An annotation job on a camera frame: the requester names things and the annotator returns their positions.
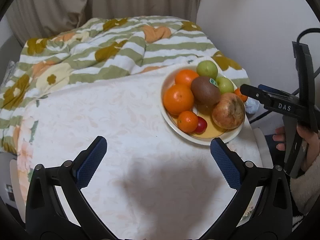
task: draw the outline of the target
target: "bowl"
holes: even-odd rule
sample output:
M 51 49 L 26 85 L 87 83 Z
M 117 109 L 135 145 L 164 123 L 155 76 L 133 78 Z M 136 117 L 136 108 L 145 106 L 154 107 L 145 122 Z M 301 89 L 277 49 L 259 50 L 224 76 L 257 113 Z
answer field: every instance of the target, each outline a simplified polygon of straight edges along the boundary
M 222 73 L 222 70 L 219 68 L 219 66 L 217 65 L 216 62 L 214 62 L 218 68 L 218 77 L 219 76 L 224 76 L 223 73 Z M 167 89 L 169 89 L 172 85 L 175 84 L 174 82 L 174 78 L 176 76 L 176 74 L 183 70 L 183 69 L 191 69 L 191 70 L 194 70 L 196 71 L 196 68 L 197 68 L 197 65 L 198 65 L 198 62 L 192 62 L 190 64 L 185 64 L 185 65 L 182 65 L 182 64 L 179 64 L 179 65 L 176 65 L 175 67 L 173 67 L 173 71 L 170 72 L 168 75 L 165 76 L 164 78 L 164 81 L 162 82 L 162 85 L 161 85 L 161 89 L 160 89 L 160 94 L 159 94 L 159 106 L 160 106 L 160 111 L 161 111 L 161 114 L 162 116 L 164 117 L 165 121 L 167 122 L 167 124 L 180 136 L 182 136 L 183 138 L 185 138 L 186 140 L 190 141 L 190 142 L 193 142 L 193 143 L 196 143 L 196 144 L 199 144 L 199 145 L 204 145 L 204 146 L 210 146 L 210 143 L 212 141 L 213 138 L 216 138 L 216 137 L 220 137 L 224 143 L 227 143 L 229 141 L 231 141 L 234 137 L 236 137 L 239 132 L 241 131 L 242 127 L 243 127 L 243 124 L 244 122 L 237 128 L 233 129 L 233 130 L 226 130 L 225 132 L 223 132 L 221 135 L 219 136 L 215 136 L 215 137 L 212 137 L 212 138 L 199 138 L 198 136 L 194 136 L 194 135 L 191 135 L 191 134 L 187 134 L 187 133 L 184 133 L 183 131 L 181 131 L 176 122 L 175 122 L 175 118 L 173 116 L 171 116 L 167 111 L 166 109 L 164 108 L 164 105 L 163 105 L 163 102 L 162 102 L 162 98 L 163 98 L 163 95 L 165 93 L 165 91 Z M 192 109 L 193 112 L 195 112 L 196 114 L 198 114 L 198 109 L 197 107 L 195 106 L 193 109 Z

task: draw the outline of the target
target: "tangerine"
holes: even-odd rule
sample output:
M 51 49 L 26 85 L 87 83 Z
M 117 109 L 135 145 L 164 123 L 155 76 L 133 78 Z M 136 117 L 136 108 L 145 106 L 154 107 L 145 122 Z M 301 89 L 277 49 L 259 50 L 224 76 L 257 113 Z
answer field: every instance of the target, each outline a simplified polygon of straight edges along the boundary
M 246 101 L 248 100 L 248 97 L 247 97 L 247 96 L 241 94 L 240 88 L 237 88 L 234 93 L 235 93 L 237 96 L 240 97 L 240 99 L 242 100 L 242 102 L 246 102 Z
M 186 85 L 191 88 L 192 81 L 199 77 L 199 74 L 191 69 L 183 69 L 178 72 L 174 81 L 176 84 Z
M 173 115 L 179 115 L 193 107 L 195 97 L 186 85 L 176 84 L 169 88 L 163 96 L 164 108 Z
M 192 133 L 198 127 L 198 116 L 191 111 L 183 111 L 178 117 L 178 128 L 185 133 Z

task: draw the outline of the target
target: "floral blanket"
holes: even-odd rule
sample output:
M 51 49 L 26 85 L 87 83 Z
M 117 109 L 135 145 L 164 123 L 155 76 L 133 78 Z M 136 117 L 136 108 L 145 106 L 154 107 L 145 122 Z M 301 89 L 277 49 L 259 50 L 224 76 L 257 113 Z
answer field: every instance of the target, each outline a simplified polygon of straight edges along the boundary
M 223 56 L 198 25 L 175 17 L 93 18 L 55 37 L 30 39 L 1 90 L 0 146 L 20 156 L 19 167 L 31 176 L 26 160 L 32 157 L 38 121 L 28 116 L 28 104 L 39 106 L 55 91 L 202 56 L 212 57 L 222 70 L 236 71 L 236 84 L 248 81 L 245 71 Z

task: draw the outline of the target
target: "green plum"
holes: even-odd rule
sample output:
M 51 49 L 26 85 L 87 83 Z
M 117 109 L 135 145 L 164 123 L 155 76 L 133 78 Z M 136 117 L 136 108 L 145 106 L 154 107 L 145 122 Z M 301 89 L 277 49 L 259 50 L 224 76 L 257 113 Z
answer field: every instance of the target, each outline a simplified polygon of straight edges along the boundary
M 218 68 L 212 61 L 205 60 L 198 64 L 197 73 L 199 76 L 207 76 L 216 79 L 218 75 Z
M 216 82 L 218 84 L 219 90 L 221 94 L 224 93 L 233 93 L 234 92 L 234 86 L 230 79 L 226 77 L 218 77 L 216 79 Z

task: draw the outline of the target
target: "fruit bowl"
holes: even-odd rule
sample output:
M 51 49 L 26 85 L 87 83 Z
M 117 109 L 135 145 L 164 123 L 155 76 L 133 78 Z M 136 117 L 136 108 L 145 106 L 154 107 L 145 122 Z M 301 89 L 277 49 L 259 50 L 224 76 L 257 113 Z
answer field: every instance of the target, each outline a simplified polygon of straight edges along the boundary
M 188 64 L 186 64 L 185 66 L 180 65 L 181 67 L 177 66 L 171 73 L 166 75 L 166 77 L 164 78 L 164 81 L 161 85 L 161 90 L 160 90 L 160 95 L 159 95 L 159 105 L 160 105 L 161 114 L 164 117 L 165 121 L 168 123 L 168 125 L 177 134 L 179 134 L 180 136 L 182 136 L 183 138 L 185 138 L 186 140 L 188 140 L 190 142 L 200 144 L 200 145 L 210 146 L 210 143 L 213 138 L 220 137 L 224 143 L 227 143 L 239 134 L 239 132 L 241 131 L 241 129 L 243 127 L 244 122 L 239 127 L 235 128 L 233 130 L 223 130 L 223 129 L 219 128 L 218 126 L 216 126 L 214 124 L 214 122 L 212 121 L 210 109 L 205 109 L 205 106 L 194 105 L 192 111 L 195 114 L 197 114 L 198 116 L 203 117 L 207 121 L 208 128 L 201 135 L 187 134 L 178 128 L 176 117 L 169 114 L 166 111 L 166 109 L 164 108 L 164 105 L 162 102 L 163 95 L 168 88 L 170 88 L 172 85 L 175 84 L 174 78 L 177 75 L 177 73 L 183 69 L 191 69 L 191 70 L 196 71 L 197 64 L 198 64 L 198 62 L 194 61 L 194 62 L 191 62 L 189 65 Z M 216 64 L 216 66 L 218 68 L 218 77 L 224 76 L 222 73 L 222 70 L 219 68 L 219 66 L 217 64 Z

